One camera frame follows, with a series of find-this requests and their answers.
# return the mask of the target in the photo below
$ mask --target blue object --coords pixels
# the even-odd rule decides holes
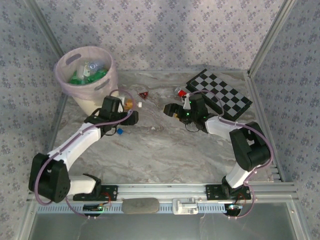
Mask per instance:
[[[123,131],[121,128],[118,128],[118,129],[116,130],[116,133],[119,134],[119,135],[121,135],[121,134],[124,133],[124,131]]]

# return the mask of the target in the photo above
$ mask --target red triangle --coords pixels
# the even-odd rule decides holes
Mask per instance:
[[[146,100],[149,93],[147,91],[145,91],[145,92],[141,92],[141,93],[138,93],[138,94],[139,94],[140,97],[142,97],[144,100]]]

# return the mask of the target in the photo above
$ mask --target glass panel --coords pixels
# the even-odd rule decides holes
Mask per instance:
[[[295,240],[285,203],[256,204],[250,215],[104,214],[90,219],[75,214],[37,214],[29,240]]]

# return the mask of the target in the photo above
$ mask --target table surface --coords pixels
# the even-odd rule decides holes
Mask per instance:
[[[122,135],[104,136],[91,145],[69,173],[88,173],[101,178],[103,183],[220,183],[236,163],[231,142],[202,131],[188,132],[184,124],[163,113],[166,104],[181,102],[174,88],[186,86],[196,74],[120,72],[118,86],[142,102],[138,123],[121,126]],[[243,79],[223,73],[216,75],[251,98]],[[143,100],[138,93],[146,91],[149,95]],[[74,134],[85,118],[81,108],[69,97],[55,147]],[[253,104],[238,119],[242,123],[255,120]],[[252,178],[252,181],[272,180],[268,168]]]

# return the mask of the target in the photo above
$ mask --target red object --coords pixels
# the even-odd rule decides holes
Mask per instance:
[[[145,91],[145,92],[141,92],[141,93],[138,93],[138,94],[139,94],[140,97],[142,97],[144,100],[146,100],[149,93],[147,91]]]
[[[183,96],[185,96],[187,93],[185,92],[185,91],[183,91],[183,90],[180,90],[179,92],[178,92],[178,95],[179,95],[179,97],[183,97]]]

